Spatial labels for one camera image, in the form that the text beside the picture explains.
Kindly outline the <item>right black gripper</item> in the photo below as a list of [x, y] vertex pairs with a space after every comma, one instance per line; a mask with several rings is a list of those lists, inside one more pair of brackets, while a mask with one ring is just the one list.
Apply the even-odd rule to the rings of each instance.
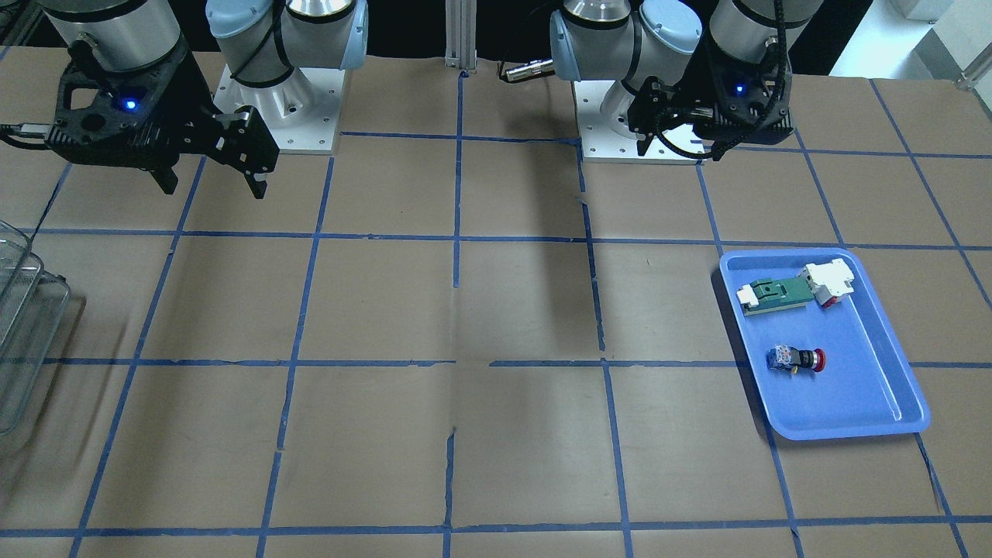
[[273, 135], [254, 107], [214, 105], [185, 39], [124, 73], [103, 67], [83, 39], [68, 53], [47, 148], [74, 164], [140, 169], [165, 195], [176, 193], [178, 158], [201, 154], [244, 174], [253, 198], [265, 198], [279, 156]]

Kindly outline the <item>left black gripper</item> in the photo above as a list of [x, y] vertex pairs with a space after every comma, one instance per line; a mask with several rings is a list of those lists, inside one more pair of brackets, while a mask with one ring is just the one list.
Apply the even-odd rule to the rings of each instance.
[[[724, 53], [704, 41], [687, 73], [674, 86], [648, 77], [627, 110], [627, 126], [638, 138], [638, 155], [659, 140], [687, 158], [722, 159], [740, 143], [776, 145], [794, 133], [789, 106], [791, 63], [777, 41], [759, 45], [755, 63]], [[697, 137], [712, 142], [704, 154], [691, 155], [665, 137], [667, 130], [690, 124]]]

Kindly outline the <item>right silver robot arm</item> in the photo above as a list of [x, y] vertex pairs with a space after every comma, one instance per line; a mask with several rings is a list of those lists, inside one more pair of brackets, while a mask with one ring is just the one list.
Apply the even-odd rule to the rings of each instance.
[[142, 170], [168, 195], [180, 156], [199, 154], [237, 170], [261, 200], [290, 148], [276, 132], [332, 117], [329, 89], [307, 70], [353, 70], [367, 53], [365, 1], [209, 1], [228, 70], [223, 105], [167, 1], [40, 7], [71, 58], [43, 145], [72, 164]]

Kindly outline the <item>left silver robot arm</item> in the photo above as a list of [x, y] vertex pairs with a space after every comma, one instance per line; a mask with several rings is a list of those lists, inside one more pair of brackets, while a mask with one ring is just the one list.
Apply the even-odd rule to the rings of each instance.
[[549, 59], [498, 74], [571, 82], [588, 161], [718, 161], [794, 133], [789, 47], [821, 6], [719, 1], [705, 19], [681, 1], [563, 1]]

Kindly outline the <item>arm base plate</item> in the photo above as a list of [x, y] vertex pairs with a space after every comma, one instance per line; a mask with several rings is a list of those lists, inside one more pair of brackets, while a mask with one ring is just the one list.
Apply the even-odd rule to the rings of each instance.
[[691, 165], [658, 139], [645, 155], [638, 155], [637, 136], [629, 131], [627, 109], [633, 95], [619, 81], [575, 81], [575, 116], [585, 161], [624, 164]]
[[213, 102], [224, 112], [250, 105], [261, 114], [282, 154], [329, 156], [350, 74], [335, 68], [297, 68], [269, 88], [248, 88], [224, 67]]

